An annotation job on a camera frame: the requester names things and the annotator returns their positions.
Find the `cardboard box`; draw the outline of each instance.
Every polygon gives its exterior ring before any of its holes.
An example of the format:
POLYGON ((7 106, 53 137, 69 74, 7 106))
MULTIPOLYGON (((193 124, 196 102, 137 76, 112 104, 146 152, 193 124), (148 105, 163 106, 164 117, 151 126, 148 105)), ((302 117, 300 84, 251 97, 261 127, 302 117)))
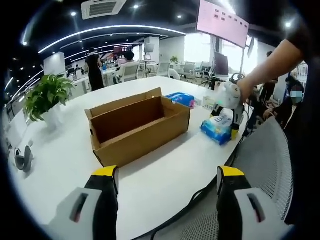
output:
POLYGON ((85 110, 93 152, 104 166, 123 167, 187 132, 190 109, 161 88, 85 110))

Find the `plant on desk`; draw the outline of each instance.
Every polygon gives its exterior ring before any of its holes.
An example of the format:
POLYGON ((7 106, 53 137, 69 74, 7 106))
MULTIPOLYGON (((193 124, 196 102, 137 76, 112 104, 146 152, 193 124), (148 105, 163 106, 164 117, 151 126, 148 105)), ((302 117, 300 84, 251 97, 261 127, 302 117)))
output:
POLYGON ((44 75, 40 83, 26 95, 24 110, 30 120, 45 121, 50 129, 55 129, 59 123, 58 103, 66 105, 67 90, 70 88, 73 85, 63 74, 44 75))
POLYGON ((177 64, 178 63, 178 58, 176 56, 172 56, 170 59, 170 62, 177 64))

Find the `blue package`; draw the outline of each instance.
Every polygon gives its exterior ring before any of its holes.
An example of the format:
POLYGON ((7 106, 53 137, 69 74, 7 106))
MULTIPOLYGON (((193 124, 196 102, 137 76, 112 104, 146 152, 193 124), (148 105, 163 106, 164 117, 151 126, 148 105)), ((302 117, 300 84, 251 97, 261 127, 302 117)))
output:
POLYGON ((232 119, 222 114, 203 121, 200 129, 219 145, 224 145, 231 139, 231 125, 232 119))
POLYGON ((195 107, 195 97, 186 93, 182 92, 176 92, 170 95, 165 96, 168 99, 171 99, 172 101, 176 103, 180 103, 182 105, 185 105, 191 109, 195 107))

